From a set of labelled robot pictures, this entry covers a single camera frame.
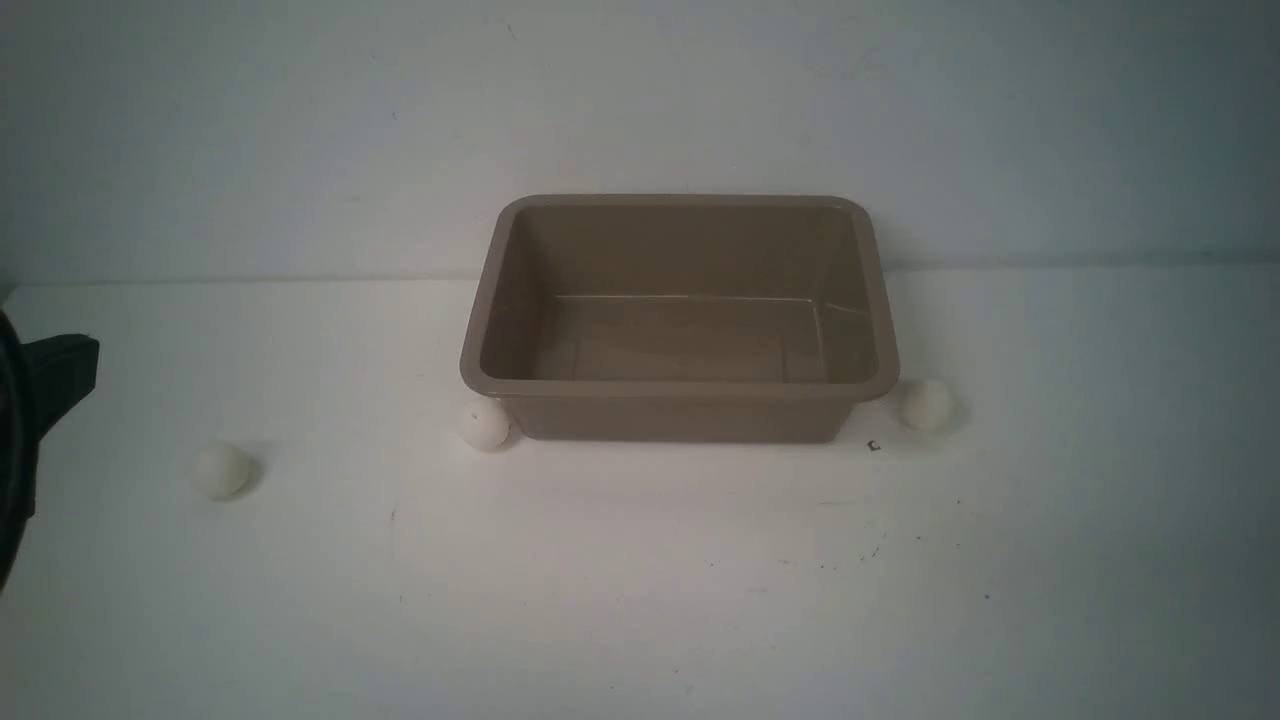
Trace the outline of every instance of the tan plastic tub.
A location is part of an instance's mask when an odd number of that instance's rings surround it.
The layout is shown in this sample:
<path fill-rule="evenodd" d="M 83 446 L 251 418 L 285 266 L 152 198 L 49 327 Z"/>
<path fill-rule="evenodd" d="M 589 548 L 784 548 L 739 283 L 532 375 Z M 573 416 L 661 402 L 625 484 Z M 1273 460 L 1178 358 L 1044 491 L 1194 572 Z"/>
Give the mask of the tan plastic tub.
<path fill-rule="evenodd" d="M 897 375 L 870 219 L 838 197 L 517 200 L 462 347 L 544 439 L 827 442 Z"/>

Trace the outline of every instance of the ball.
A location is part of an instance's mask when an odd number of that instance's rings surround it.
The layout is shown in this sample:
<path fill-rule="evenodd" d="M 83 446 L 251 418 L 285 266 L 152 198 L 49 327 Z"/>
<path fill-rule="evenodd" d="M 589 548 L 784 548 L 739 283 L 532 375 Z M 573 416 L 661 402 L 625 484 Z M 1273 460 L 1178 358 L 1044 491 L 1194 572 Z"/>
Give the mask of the ball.
<path fill-rule="evenodd" d="M 481 452 L 493 452 L 507 442 L 507 436 L 511 434 L 511 416 L 498 400 L 481 397 L 462 409 L 458 415 L 458 434 L 471 447 Z"/>
<path fill-rule="evenodd" d="M 902 393 L 900 411 L 909 428 L 941 430 L 955 413 L 955 396 L 942 380 L 920 380 Z"/>
<path fill-rule="evenodd" d="M 253 459 L 229 442 L 200 448 L 191 466 L 191 486 L 210 500 L 229 500 L 253 474 Z"/>

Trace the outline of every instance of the white table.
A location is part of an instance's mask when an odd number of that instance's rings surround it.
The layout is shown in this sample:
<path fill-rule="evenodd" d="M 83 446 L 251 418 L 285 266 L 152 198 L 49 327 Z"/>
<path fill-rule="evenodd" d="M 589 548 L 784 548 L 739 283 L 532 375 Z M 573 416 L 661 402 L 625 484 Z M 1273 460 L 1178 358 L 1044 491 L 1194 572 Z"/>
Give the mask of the white table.
<path fill-rule="evenodd" d="M 0 596 L 5 719 L 1275 717 L 1280 266 L 895 273 L 831 446 L 453 433 L 471 282 L 19 288 L 101 340 Z M 266 464 L 218 505 L 212 438 Z M 883 448 L 872 452 L 867 442 Z"/>

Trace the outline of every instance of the black object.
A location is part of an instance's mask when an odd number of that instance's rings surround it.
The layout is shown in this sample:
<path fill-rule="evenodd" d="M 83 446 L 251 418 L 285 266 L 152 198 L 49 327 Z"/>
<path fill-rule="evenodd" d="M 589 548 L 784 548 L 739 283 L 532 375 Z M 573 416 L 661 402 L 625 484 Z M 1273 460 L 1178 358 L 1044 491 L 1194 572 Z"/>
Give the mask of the black object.
<path fill-rule="evenodd" d="M 96 378 L 96 340 L 64 334 L 22 345 L 0 313 L 0 589 L 36 512 L 40 439 Z"/>

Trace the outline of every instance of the white ball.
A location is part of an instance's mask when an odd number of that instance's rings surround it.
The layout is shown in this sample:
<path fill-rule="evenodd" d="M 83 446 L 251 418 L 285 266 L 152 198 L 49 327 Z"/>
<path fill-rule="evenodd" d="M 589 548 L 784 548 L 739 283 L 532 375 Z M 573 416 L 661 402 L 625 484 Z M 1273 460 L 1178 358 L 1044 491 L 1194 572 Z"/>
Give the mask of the white ball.
<path fill-rule="evenodd" d="M 955 396 L 942 380 L 911 383 L 902 393 L 902 423 L 918 430 L 941 430 L 951 421 Z"/>
<path fill-rule="evenodd" d="M 502 402 L 492 397 L 468 402 L 458 415 L 458 434 L 467 445 L 481 451 L 493 452 L 502 447 L 511 434 L 511 416 Z"/>
<path fill-rule="evenodd" d="M 191 466 L 191 487 L 210 500 L 228 500 L 253 474 L 253 459 L 229 442 L 211 442 L 200 448 Z"/>

